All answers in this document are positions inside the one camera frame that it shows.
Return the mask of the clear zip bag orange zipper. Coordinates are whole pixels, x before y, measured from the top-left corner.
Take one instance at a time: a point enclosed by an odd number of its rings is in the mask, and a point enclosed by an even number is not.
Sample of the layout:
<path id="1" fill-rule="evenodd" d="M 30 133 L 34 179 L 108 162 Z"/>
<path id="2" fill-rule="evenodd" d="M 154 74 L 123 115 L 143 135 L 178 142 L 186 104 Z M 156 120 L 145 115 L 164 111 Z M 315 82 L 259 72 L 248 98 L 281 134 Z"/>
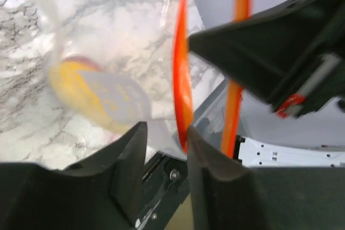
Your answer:
<path id="1" fill-rule="evenodd" d="M 147 121 L 148 144 L 186 158 L 195 110 L 223 81 L 188 50 L 204 29 L 195 0 L 41 0 L 52 24 L 52 65 L 83 55 L 103 71 L 81 72 L 116 122 Z"/>

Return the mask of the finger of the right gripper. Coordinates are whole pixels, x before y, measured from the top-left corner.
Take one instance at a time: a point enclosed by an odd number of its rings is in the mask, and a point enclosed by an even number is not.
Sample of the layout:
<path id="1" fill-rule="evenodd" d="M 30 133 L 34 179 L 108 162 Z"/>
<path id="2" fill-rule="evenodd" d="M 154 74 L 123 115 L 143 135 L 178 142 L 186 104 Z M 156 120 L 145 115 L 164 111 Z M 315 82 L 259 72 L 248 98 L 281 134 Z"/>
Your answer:
<path id="1" fill-rule="evenodd" d="M 189 49 L 282 118 L 344 98 L 344 0 L 287 0 L 194 33 Z"/>

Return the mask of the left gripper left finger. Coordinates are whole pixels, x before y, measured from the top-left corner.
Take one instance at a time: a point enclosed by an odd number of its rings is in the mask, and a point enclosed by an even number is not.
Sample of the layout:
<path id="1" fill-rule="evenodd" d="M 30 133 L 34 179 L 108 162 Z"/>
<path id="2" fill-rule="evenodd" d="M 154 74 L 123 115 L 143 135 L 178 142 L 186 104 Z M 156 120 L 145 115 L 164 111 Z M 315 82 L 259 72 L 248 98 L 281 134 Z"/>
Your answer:
<path id="1" fill-rule="evenodd" d="M 65 170 L 1 164 L 1 229 L 134 228 L 147 133 L 146 123 L 137 123 Z"/>

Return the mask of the purple toy onion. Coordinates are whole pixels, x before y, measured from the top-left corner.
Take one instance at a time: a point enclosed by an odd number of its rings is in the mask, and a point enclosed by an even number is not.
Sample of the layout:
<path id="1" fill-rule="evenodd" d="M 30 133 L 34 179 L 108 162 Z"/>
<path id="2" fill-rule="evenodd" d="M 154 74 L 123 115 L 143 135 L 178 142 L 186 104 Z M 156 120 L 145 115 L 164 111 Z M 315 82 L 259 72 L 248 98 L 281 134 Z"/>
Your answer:
<path id="1" fill-rule="evenodd" d="M 83 55 L 70 55 L 67 56 L 64 61 L 75 61 L 78 63 L 81 63 L 82 65 L 86 65 L 87 67 L 90 67 L 91 69 L 95 71 L 103 71 L 102 67 L 94 62 L 92 59 L 83 56 Z"/>

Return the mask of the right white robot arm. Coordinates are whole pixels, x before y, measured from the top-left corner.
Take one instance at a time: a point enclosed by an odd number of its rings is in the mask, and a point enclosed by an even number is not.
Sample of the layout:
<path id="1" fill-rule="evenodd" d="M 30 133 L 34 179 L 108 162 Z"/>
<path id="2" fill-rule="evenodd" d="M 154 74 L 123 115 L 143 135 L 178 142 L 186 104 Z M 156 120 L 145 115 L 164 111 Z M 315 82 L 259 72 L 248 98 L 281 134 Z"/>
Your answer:
<path id="1" fill-rule="evenodd" d="M 252 0 L 253 12 L 286 0 Z M 234 0 L 195 0 L 206 28 L 233 19 Z M 344 113 L 338 100 L 300 119 L 280 119 L 249 93 L 243 94 L 239 131 L 246 140 L 239 158 L 246 166 L 328 166 L 344 164 Z"/>

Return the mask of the yellow toy squash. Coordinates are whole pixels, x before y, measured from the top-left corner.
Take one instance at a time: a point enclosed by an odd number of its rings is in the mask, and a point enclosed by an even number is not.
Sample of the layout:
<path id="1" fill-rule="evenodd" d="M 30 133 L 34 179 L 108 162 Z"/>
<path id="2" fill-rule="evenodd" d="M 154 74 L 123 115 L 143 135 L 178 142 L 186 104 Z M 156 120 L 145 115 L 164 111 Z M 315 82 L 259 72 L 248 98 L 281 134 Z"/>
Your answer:
<path id="1" fill-rule="evenodd" d="M 81 72 L 96 72 L 75 61 L 62 61 L 52 65 L 49 82 L 56 96 L 67 106 L 98 126 L 116 134 L 124 134 L 132 124 L 122 124 L 113 120 L 105 111 L 100 98 L 87 85 Z"/>

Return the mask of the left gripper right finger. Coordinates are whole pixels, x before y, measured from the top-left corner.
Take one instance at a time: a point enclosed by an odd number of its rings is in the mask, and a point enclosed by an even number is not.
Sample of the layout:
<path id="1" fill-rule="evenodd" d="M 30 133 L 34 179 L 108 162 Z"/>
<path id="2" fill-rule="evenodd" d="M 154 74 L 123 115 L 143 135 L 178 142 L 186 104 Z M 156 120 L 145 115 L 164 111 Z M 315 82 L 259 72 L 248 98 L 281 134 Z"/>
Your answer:
<path id="1" fill-rule="evenodd" d="M 195 229 L 344 229 L 344 168 L 249 169 L 187 131 Z"/>

